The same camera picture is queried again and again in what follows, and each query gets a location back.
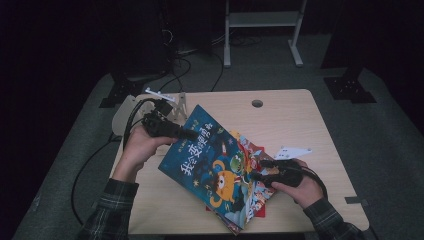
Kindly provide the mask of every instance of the book title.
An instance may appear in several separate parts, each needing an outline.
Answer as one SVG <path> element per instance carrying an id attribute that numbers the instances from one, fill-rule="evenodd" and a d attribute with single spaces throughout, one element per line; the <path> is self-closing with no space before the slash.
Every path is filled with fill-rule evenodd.
<path id="1" fill-rule="evenodd" d="M 195 129 L 197 125 L 199 125 L 199 122 L 194 120 L 191 129 Z M 200 127 L 197 141 L 188 145 L 187 151 L 189 153 L 189 157 L 187 158 L 187 161 L 181 164 L 181 171 L 184 173 L 184 175 L 192 175 L 193 168 L 196 165 L 197 160 L 200 158 L 200 154 L 208 143 L 212 127 L 212 123 L 207 123 L 203 127 Z"/>

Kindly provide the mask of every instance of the right hand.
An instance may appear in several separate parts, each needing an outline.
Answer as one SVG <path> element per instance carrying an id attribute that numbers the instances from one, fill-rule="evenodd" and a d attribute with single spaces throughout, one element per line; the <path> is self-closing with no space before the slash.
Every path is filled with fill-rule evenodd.
<path id="1" fill-rule="evenodd" d="M 308 167 L 308 165 L 299 159 L 296 159 L 300 166 Z M 309 207 L 316 201 L 324 197 L 321 187 L 312 178 L 303 176 L 302 182 L 296 188 L 287 186 L 279 182 L 272 182 L 271 186 L 277 190 L 287 193 L 292 197 L 303 209 Z"/>

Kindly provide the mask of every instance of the black controller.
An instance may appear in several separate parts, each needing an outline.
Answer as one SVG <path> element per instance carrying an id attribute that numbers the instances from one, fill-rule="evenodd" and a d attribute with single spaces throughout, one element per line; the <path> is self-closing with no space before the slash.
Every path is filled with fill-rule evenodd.
<path id="1" fill-rule="evenodd" d="M 261 160 L 259 165 L 265 168 L 277 167 L 279 173 L 262 175 L 258 172 L 252 172 L 251 177 L 254 180 L 261 181 L 265 187 L 271 187 L 272 182 L 280 182 L 291 187 L 299 186 L 303 180 L 302 168 L 294 160 Z"/>
<path id="2" fill-rule="evenodd" d="M 151 137 L 171 137 L 179 139 L 196 140 L 199 134 L 190 129 L 184 129 L 182 126 L 169 121 L 166 116 L 171 112 L 172 106 L 166 101 L 155 102 L 155 109 L 146 113 L 141 123 L 146 128 Z"/>

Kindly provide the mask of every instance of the hole in table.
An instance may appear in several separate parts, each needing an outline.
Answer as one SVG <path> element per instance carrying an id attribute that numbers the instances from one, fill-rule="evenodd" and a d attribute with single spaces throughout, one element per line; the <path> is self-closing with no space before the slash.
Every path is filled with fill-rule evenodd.
<path id="1" fill-rule="evenodd" d="M 252 101 L 252 106 L 256 107 L 256 108 L 260 108 L 264 105 L 264 103 L 261 100 L 253 100 Z"/>

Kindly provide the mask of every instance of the book cover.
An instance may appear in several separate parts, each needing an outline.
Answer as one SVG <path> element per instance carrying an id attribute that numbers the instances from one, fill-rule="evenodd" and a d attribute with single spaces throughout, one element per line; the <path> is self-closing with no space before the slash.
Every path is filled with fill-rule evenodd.
<path id="1" fill-rule="evenodd" d="M 258 161 L 271 158 L 242 135 L 224 129 L 199 105 L 184 128 L 198 132 L 198 138 L 174 143 L 159 169 L 238 234 L 275 192 L 250 178 L 253 170 L 266 171 Z"/>

